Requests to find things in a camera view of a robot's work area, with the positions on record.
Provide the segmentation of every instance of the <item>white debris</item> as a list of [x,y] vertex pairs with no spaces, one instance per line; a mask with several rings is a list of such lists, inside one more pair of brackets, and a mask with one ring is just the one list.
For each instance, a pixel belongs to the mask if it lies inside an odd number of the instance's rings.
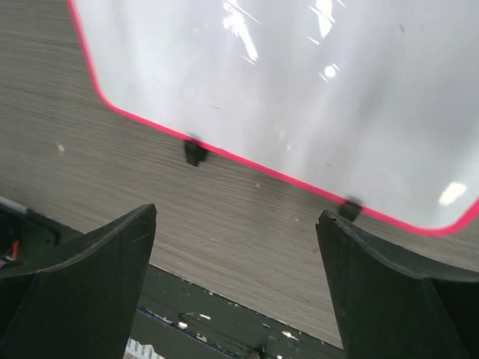
[[131,338],[128,339],[128,343],[125,349],[125,358],[135,358],[135,359],[164,359],[161,355],[155,353],[153,346],[143,346],[138,343],[136,340]]
[[298,340],[298,338],[293,336],[289,331],[282,331],[281,334],[283,334],[286,338],[293,339],[293,340]]
[[58,148],[58,153],[60,153],[60,156],[64,156],[65,146],[63,144],[57,144],[57,148]]
[[202,335],[198,334],[196,336],[199,340],[201,340],[202,342],[205,342],[205,343],[208,343],[208,339],[206,337],[203,337]]
[[173,322],[171,320],[168,320],[166,317],[164,316],[160,316],[161,319],[163,319],[165,322],[167,322],[168,324],[173,324]]

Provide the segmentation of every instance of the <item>black plastic clip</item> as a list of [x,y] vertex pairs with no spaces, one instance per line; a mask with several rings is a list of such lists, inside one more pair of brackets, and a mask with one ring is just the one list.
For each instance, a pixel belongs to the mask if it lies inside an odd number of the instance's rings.
[[338,214],[347,219],[349,222],[354,222],[362,211],[362,206],[357,200],[346,200],[340,205]]
[[200,145],[197,140],[185,140],[185,156],[186,162],[191,166],[199,166],[200,162],[204,162],[208,156],[208,150]]

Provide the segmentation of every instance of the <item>wooden floor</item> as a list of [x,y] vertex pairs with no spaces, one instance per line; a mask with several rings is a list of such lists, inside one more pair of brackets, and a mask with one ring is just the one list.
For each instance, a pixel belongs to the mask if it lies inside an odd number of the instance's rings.
[[[151,262],[335,345],[314,224],[334,205],[218,156],[188,166],[179,140],[111,113],[91,86],[65,0],[0,2],[0,195],[78,230],[159,209]],[[448,238],[358,224],[479,269],[479,222]]]

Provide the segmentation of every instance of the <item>whiteboard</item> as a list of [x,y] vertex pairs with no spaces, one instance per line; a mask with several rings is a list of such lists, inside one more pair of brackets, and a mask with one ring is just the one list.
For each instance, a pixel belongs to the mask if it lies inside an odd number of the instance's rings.
[[421,234],[479,198],[479,1],[70,0],[114,111]]

